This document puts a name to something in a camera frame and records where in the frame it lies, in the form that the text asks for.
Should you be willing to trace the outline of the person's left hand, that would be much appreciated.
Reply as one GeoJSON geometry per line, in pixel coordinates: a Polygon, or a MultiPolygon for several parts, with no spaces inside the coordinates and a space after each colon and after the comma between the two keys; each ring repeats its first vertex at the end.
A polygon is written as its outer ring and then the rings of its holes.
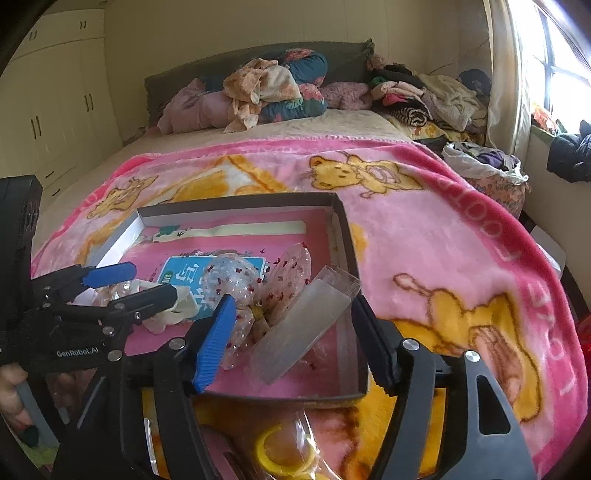
{"type": "Polygon", "coordinates": [[[0,368],[0,404],[1,414],[17,432],[33,425],[16,387],[26,381],[28,374],[15,363],[0,368]]]}

